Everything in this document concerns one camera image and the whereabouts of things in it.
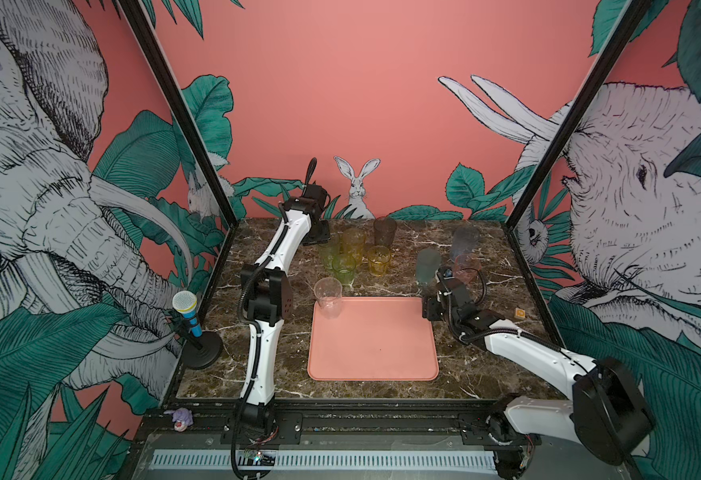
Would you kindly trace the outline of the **amber tall glass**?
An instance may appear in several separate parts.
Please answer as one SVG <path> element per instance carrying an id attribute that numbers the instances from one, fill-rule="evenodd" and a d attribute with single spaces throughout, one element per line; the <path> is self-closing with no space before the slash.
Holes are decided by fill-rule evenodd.
<path id="1" fill-rule="evenodd" d="M 352 227 L 342 233 L 340 240 L 342 240 L 342 251 L 350 255 L 357 264 L 360 264 L 364 258 L 365 232 L 358 227 Z"/>

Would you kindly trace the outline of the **light green tall glass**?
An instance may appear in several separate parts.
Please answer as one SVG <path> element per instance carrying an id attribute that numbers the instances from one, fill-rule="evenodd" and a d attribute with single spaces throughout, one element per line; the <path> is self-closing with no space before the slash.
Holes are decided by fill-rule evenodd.
<path id="1" fill-rule="evenodd" d="M 320 260 L 322 260 L 324 268 L 328 271 L 334 270 L 334 261 L 336 261 L 340 253 L 342 253 L 340 240 L 338 240 L 338 238 L 330 238 L 328 242 L 318 245 L 318 253 L 320 254 Z"/>

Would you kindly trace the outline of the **pink square tray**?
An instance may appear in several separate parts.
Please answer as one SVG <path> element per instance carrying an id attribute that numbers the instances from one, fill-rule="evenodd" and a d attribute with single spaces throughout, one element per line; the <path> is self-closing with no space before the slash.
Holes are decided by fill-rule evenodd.
<path id="1" fill-rule="evenodd" d="M 344 297 L 314 305 L 308 375 L 318 381 L 431 381 L 439 373 L 431 322 L 418 297 Z"/>

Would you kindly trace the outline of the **clear glass tumbler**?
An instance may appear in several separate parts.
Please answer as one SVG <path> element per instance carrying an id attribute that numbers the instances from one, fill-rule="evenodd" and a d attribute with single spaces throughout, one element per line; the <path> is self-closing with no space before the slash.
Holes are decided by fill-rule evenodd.
<path id="1" fill-rule="evenodd" d="M 334 319 L 342 312 L 342 284 L 334 277 L 318 280 L 314 285 L 318 312 L 325 318 Z"/>

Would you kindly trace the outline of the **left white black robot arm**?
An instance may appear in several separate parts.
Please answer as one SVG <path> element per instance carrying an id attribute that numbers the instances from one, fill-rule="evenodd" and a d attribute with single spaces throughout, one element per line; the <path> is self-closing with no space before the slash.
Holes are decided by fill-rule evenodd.
<path id="1" fill-rule="evenodd" d="M 236 421 L 266 437 L 276 430 L 274 363 L 284 317 L 292 308 L 288 268 L 300 246 L 328 240 L 328 222 L 322 219 L 326 205 L 328 192 L 315 183 L 280 203 L 274 238 L 258 260 L 240 272 L 242 295 L 236 315 L 250 328 L 250 352 Z"/>

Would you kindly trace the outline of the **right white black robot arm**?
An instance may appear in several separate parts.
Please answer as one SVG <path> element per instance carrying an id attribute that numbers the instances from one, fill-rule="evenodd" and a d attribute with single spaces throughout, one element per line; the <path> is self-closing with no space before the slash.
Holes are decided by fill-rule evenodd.
<path id="1" fill-rule="evenodd" d="M 422 301 L 425 319 L 444 322 L 459 343 L 515 363 L 563 396 L 515 396 L 496 403 L 485 420 L 495 443 L 507 445 L 520 436 L 555 437 L 580 444 L 606 464 L 620 465 L 654 430 L 655 417 L 623 363 L 570 351 L 482 308 L 448 267 L 438 268 L 434 281 L 434 295 Z"/>

